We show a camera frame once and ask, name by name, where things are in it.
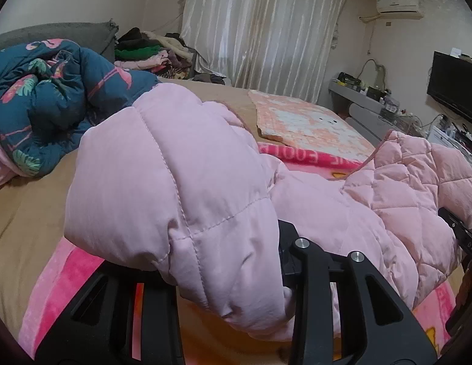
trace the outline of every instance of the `air conditioner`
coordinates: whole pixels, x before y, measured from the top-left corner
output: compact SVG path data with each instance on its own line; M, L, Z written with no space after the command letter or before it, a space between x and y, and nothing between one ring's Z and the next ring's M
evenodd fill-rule
M422 19L420 0L376 0L376 8L381 18Z

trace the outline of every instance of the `black mount bracket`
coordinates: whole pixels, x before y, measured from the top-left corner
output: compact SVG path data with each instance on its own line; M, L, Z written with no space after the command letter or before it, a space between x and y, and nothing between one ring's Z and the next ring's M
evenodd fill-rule
M142 362L132 358L136 285L144 284ZM35 362L42 365L184 365L177 292L158 272L104 262L49 330Z
M408 307L360 252L347 257L280 224L284 284L297 290L290 365L433 365L437 354ZM337 284L342 359L333 362L332 296Z
M445 208L439 209L442 217L452 228L459 246L467 254L463 266L465 268L472 262L472 232L453 213ZM451 340L442 350L442 357L437 365L456 365L458 358L461 363L472 363L472 290L466 303L455 308L446 323L446 330L451 335Z

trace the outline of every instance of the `black tv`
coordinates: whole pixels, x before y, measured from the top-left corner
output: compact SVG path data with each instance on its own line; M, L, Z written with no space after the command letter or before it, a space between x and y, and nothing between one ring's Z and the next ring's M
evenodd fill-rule
M427 93L472 123L472 63L435 52Z

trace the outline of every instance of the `pink puffer jacket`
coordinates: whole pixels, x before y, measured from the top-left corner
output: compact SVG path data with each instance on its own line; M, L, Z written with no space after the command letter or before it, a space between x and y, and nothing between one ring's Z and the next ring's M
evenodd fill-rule
M278 219L328 252L363 252L412 307L460 257L442 206L472 228L472 169L456 151L393 132L361 170L327 181L260 155L224 105L160 84L84 135L65 236L158 269L237 329L289 340Z

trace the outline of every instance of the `metal screw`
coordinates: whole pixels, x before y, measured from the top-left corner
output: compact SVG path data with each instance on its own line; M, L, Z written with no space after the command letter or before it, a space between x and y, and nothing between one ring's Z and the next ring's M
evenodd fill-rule
M354 262L363 262L364 261L364 255L362 252L359 251L354 251L351 253L351 259Z
M295 245L296 245L298 248L307 248L307 247L310 246L311 244L308 242L307 239L297 239L297 240L295 240Z

